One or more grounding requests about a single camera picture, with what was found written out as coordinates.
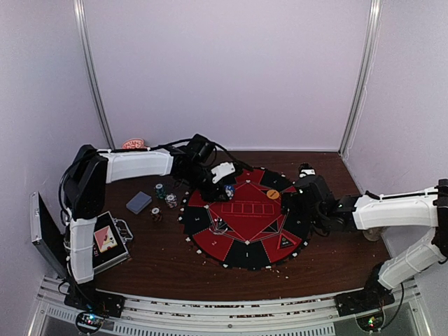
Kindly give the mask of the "right aluminium frame post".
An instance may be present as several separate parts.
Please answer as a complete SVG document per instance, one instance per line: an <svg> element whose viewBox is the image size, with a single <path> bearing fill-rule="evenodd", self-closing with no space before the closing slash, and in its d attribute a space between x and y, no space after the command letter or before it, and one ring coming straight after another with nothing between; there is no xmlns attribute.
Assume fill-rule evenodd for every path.
<svg viewBox="0 0 448 336"><path fill-rule="evenodd" d="M356 80L355 91L353 94L353 99L351 101L349 117L346 122L344 135L342 137L342 141L338 151L339 156L344 159L349 156L349 149L352 146L358 127L358 122L361 117L361 110L366 95L368 77L370 75L370 71L372 70L372 65L374 62L373 59L375 56L377 37L379 33L381 11L382 1L371 0L370 12L365 33L363 54L360 61L360 68Z"/></svg>

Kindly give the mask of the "blue playing card deck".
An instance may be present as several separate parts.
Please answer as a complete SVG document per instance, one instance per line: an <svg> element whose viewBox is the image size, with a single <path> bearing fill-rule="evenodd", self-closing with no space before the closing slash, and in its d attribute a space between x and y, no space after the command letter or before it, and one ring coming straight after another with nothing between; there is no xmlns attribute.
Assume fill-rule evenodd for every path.
<svg viewBox="0 0 448 336"><path fill-rule="evenodd" d="M133 198L126 203L126 208L133 214L142 212L151 202L152 197L144 192L138 192Z"/></svg>

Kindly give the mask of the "orange big blind button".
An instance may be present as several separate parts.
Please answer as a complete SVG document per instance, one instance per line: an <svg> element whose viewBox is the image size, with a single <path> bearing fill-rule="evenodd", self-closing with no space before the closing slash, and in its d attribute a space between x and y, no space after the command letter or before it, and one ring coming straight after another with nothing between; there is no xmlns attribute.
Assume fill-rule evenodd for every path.
<svg viewBox="0 0 448 336"><path fill-rule="evenodd" d="M280 197L280 193L275 189L270 189L266 192L266 196L271 200L277 200Z"/></svg>

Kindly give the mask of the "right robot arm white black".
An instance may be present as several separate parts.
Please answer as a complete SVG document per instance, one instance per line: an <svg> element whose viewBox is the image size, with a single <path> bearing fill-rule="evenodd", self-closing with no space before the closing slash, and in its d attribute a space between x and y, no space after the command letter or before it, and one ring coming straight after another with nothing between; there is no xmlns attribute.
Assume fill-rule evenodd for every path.
<svg viewBox="0 0 448 336"><path fill-rule="evenodd" d="M363 289L335 296L338 314L347 316L393 303L392 290L435 263L447 261L447 180L424 190L395 195L335 199L320 175L301 175L281 196L281 210L326 232L397 226L423 226L427 233L396 257L373 267Z"/></svg>

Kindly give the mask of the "aluminium poker case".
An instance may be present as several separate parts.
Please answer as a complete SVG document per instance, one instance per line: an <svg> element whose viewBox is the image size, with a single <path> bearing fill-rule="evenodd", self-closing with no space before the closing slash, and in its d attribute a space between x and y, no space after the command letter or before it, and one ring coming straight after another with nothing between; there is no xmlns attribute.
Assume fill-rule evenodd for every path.
<svg viewBox="0 0 448 336"><path fill-rule="evenodd" d="M33 192L29 216L32 244L61 279L72 270L76 282L82 284L130 258L117 220L108 211L96 221L70 221L68 232L62 234L40 194Z"/></svg>

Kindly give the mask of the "aluminium frame post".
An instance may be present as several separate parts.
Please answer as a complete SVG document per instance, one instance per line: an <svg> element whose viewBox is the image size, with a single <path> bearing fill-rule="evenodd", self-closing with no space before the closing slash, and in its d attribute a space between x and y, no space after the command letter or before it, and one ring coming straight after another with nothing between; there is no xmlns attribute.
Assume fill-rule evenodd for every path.
<svg viewBox="0 0 448 336"><path fill-rule="evenodd" d="M360 68L356 80L355 91L353 94L353 99L351 101L349 117L346 122L344 135L342 137L342 141L338 151L339 156L344 159L349 156L349 149L352 146L358 127L358 122L361 117L361 110L366 95L368 77L370 75L370 71L372 70L372 65L374 62L373 59L375 56L377 37L379 33L381 11L382 1L371 0L370 12L365 33L363 54L360 61Z"/></svg>
<svg viewBox="0 0 448 336"><path fill-rule="evenodd" d="M83 50L83 59L87 71L87 82L92 95L94 109L99 120L101 132L105 138L108 147L115 149L116 148L115 141L113 140L112 131L109 125L108 118L106 116L106 111L104 108L104 103L100 92L97 73L95 70L95 64L93 60L92 49L88 33L88 23L85 15L85 2L82 0L74 0L73 9L76 25L78 28L80 44Z"/></svg>

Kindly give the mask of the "round red black poker mat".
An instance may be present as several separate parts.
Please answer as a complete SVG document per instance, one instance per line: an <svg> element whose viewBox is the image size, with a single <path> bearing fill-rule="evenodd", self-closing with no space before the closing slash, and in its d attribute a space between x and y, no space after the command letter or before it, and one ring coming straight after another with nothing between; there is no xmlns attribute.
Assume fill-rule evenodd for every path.
<svg viewBox="0 0 448 336"><path fill-rule="evenodd" d="M260 167L243 171L225 183L235 189L228 202L205 202L197 190L187 192L182 199L178 221L185 240L198 254L224 268L261 270L297 257L308 245L310 220L281 214L281 195L293 192L294 185L283 174ZM266 196L270 189L279 191L279 199ZM215 235L209 230L217 218L228 224L225 234ZM281 234L295 245L278 249Z"/></svg>

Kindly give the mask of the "blue white poker chip stack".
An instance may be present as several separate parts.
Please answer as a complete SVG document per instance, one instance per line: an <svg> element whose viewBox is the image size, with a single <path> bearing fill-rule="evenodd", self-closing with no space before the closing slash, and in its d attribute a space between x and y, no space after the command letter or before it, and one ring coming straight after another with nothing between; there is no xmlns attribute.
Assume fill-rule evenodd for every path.
<svg viewBox="0 0 448 336"><path fill-rule="evenodd" d="M169 193L165 196L165 203L170 209L174 209L178 206L177 196L174 193Z"/></svg>

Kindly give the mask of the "red white patterned bowl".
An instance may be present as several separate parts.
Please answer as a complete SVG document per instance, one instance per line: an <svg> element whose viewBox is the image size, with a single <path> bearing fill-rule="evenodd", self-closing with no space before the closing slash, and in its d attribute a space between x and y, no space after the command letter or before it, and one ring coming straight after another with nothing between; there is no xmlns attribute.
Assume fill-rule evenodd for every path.
<svg viewBox="0 0 448 336"><path fill-rule="evenodd" d="M145 148L145 141L141 138L132 138L132 139L128 139L126 140L123 144L122 144L122 149L141 149L141 148Z"/></svg>

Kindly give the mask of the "cream ceramic mug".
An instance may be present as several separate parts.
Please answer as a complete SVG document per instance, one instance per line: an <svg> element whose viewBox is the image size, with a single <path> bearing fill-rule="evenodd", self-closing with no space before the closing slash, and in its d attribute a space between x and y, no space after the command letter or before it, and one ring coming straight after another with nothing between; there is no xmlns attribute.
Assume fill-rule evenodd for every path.
<svg viewBox="0 0 448 336"><path fill-rule="evenodd" d="M363 231L363 236L369 242L378 242L382 238L382 235L385 231L385 227L369 228Z"/></svg>

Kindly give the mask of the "front aluminium rail base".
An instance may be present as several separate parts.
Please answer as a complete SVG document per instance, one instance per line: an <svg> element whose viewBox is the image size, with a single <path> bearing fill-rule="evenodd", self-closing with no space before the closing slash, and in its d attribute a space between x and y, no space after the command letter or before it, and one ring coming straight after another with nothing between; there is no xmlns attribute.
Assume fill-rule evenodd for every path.
<svg viewBox="0 0 448 336"><path fill-rule="evenodd" d="M380 335L435 334L414 281L393 294L393 304L346 316L334 294L237 302L126 295L121 316L106 319L98 335L370 335L371 315L384 317Z"/></svg>

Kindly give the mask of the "green poker chip stack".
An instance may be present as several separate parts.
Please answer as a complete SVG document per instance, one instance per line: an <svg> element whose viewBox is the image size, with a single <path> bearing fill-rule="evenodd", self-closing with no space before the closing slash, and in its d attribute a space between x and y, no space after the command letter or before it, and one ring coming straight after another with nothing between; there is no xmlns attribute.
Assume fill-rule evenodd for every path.
<svg viewBox="0 0 448 336"><path fill-rule="evenodd" d="M154 191L159 200L163 200L166 197L166 190L163 183L157 183L154 187Z"/></svg>

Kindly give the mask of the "black triangle all-in marker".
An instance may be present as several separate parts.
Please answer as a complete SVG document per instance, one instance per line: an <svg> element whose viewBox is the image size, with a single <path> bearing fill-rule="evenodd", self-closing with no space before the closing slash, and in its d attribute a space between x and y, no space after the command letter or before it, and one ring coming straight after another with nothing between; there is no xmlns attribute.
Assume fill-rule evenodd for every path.
<svg viewBox="0 0 448 336"><path fill-rule="evenodd" d="M278 249L285 249L285 248L288 248L288 247L294 246L294 245L295 245L295 242L293 240L287 238L286 235L281 234L279 236L278 245L277 245Z"/></svg>

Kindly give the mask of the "left aluminium frame post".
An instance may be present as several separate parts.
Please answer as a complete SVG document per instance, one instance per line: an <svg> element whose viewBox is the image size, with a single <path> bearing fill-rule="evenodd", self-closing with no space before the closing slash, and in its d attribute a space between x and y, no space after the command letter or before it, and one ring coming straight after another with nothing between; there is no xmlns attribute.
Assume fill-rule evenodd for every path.
<svg viewBox="0 0 448 336"><path fill-rule="evenodd" d="M93 60L92 49L88 33L88 23L85 15L85 2L82 0L74 0L73 9L76 25L78 28L80 44L83 50L83 59L87 71L87 82L92 95L94 109L99 120L101 132L105 138L108 147L115 149L116 148L115 141L113 140L112 131L109 125L108 118L106 116L106 111L104 108L104 103L100 92L97 73L95 70L95 64Z"/></svg>

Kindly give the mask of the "clear acrylic dealer button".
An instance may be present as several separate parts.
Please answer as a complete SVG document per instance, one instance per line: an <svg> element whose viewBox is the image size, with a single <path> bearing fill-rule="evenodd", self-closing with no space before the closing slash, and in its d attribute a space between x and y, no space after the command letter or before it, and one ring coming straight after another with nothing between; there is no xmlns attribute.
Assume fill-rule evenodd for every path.
<svg viewBox="0 0 448 336"><path fill-rule="evenodd" d="M228 224L222 218L217 218L210 224L209 230L214 235L224 235L228 231Z"/></svg>

